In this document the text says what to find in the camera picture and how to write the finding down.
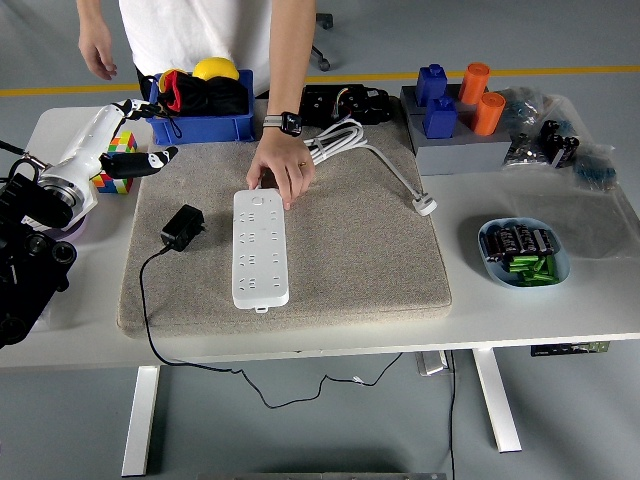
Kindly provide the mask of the person's right hand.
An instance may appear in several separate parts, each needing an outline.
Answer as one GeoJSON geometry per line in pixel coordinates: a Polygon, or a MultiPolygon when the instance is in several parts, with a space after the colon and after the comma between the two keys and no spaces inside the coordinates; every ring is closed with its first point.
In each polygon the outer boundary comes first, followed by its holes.
{"type": "Polygon", "coordinates": [[[103,21],[80,24],[78,48],[92,74],[105,81],[114,79],[117,66],[112,56],[112,37],[103,21]]]}

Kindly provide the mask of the person's left hand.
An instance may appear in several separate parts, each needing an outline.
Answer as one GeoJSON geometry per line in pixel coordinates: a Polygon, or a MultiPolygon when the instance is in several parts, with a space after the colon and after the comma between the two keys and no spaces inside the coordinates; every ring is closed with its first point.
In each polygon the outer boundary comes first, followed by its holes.
{"type": "Polygon", "coordinates": [[[258,186],[266,170],[274,176],[285,210],[308,191],[315,177],[315,165],[303,140],[271,127],[263,131],[246,175],[249,189],[258,186]]]}

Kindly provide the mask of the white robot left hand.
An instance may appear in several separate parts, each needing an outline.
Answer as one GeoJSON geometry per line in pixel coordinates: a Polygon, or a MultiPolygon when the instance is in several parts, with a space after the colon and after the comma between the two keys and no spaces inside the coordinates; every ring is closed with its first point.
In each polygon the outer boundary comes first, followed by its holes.
{"type": "Polygon", "coordinates": [[[38,184],[85,187],[104,171],[113,179],[144,177],[158,173],[178,153],[174,146],[152,153],[107,152],[120,126],[127,120],[151,117],[159,108],[143,100],[125,100],[103,107],[81,130],[68,147],[63,159],[47,167],[38,184]]]}

